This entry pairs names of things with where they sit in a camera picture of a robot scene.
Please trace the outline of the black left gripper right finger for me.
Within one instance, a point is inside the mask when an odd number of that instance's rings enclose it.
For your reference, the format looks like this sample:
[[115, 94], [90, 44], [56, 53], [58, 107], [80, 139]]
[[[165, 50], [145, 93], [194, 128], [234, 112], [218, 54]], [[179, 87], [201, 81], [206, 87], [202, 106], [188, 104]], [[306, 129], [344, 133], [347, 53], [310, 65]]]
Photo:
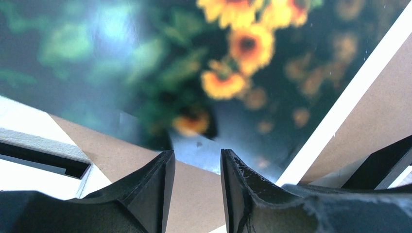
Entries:
[[277, 186], [232, 150], [221, 151], [221, 182], [229, 233], [409, 233], [412, 187], [349, 190]]

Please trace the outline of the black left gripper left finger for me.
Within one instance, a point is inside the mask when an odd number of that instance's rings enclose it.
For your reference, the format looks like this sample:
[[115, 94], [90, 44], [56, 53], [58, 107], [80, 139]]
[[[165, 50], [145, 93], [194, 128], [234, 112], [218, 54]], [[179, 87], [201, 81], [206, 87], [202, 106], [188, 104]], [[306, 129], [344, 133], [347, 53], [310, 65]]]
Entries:
[[38, 191], [2, 191], [3, 233], [163, 233], [175, 175], [172, 150], [81, 199]]

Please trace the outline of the sunflower photo print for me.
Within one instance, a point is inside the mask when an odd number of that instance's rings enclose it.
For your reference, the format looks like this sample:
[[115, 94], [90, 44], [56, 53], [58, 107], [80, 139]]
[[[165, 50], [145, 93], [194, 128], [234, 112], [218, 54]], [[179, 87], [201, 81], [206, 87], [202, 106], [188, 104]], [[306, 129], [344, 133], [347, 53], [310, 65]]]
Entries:
[[3, 0], [0, 94], [220, 173], [298, 183], [412, 29], [409, 0]]

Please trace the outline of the black picture frame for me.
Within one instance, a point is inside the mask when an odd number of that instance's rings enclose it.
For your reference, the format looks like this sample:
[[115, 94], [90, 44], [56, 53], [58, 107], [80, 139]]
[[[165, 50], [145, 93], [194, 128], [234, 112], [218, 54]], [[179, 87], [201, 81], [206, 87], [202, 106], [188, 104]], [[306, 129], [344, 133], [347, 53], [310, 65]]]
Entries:
[[387, 189], [411, 164], [412, 137], [407, 136], [370, 154], [342, 188]]

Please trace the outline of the brown frame backing board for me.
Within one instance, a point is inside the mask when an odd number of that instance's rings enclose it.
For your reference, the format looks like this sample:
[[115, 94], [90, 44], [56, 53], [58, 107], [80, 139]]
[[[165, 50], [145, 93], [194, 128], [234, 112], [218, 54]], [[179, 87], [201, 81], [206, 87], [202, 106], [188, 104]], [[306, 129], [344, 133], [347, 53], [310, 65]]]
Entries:
[[[83, 194], [130, 174], [155, 153], [57, 116], [54, 121], [97, 165]], [[302, 178], [303, 183], [343, 186], [384, 146], [412, 133], [412, 40], [408, 38], [354, 107]], [[169, 233], [222, 233], [223, 195], [218, 174], [177, 162], [167, 224]]]

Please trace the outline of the white mat board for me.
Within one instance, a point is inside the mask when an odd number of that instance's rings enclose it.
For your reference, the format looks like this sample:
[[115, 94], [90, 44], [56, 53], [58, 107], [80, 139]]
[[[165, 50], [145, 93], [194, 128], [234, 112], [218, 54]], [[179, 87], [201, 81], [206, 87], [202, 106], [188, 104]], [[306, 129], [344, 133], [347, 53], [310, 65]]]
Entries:
[[[341, 187], [355, 172], [356, 165], [348, 165], [337, 172], [329, 173], [310, 184], [324, 187]], [[412, 166], [408, 166], [390, 185], [389, 188], [412, 183]]]

